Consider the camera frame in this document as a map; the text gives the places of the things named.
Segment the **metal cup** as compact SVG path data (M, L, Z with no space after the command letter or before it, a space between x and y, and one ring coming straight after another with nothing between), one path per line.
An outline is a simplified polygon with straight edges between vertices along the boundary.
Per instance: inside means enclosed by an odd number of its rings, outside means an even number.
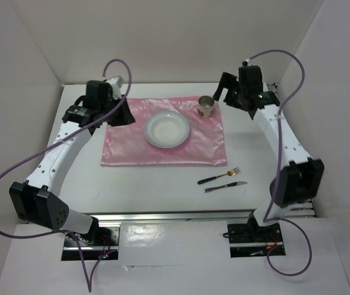
M200 117L209 117L214 107L214 99L210 96L204 95L198 99L198 114Z

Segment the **pink satin rose cloth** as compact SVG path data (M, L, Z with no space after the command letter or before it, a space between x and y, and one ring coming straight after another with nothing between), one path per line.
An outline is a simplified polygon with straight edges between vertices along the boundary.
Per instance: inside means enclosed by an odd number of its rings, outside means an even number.
M198 113L198 97L133 98L135 122L107 127L101 166L219 167L227 163L224 126L214 104L209 117Z

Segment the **white scalloped plate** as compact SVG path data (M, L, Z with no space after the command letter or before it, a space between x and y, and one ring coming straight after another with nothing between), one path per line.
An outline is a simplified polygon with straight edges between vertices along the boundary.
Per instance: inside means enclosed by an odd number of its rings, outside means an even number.
M174 111L160 111L151 115L144 126L146 140L153 146L171 149L180 146L190 133L188 120Z

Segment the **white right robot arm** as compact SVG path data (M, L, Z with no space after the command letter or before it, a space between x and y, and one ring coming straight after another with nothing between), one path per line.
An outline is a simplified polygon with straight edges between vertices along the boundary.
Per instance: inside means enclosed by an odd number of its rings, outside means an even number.
M300 144L290 128L276 94L263 89L262 72L256 65L244 65L238 75L222 73L214 100L227 91L224 103L246 111L260 127L278 161L276 176L270 184L270 200L249 215L246 233L259 241L296 204L317 195L324 164L314 159Z

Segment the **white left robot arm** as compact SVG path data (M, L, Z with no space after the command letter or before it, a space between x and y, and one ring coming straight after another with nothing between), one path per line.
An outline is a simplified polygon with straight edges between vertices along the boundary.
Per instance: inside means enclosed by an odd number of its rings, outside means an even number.
M60 199L60 192L79 152L100 127L98 119L103 118L113 127L135 122L128 104L120 101L122 85L120 76L87 82L85 94L62 117L53 142L55 148L45 153L23 183L14 182L9 189L19 219L51 230L74 232L86 245L93 245L109 234L109 230L99 226L97 218L70 209Z

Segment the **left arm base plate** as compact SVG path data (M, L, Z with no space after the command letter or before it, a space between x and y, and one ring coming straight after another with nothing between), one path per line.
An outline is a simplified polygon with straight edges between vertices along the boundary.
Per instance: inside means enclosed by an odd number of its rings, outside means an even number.
M93 240L86 235L67 234L64 238L62 261L80 261L78 245L85 261L116 261L119 258L120 226L101 227Z

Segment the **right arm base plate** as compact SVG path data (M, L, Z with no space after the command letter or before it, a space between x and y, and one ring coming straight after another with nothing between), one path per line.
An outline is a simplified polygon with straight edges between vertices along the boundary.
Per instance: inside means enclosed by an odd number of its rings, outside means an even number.
M229 242L231 258L264 257L270 250L272 256L286 255L279 224L255 232L248 224L228 224L222 236Z

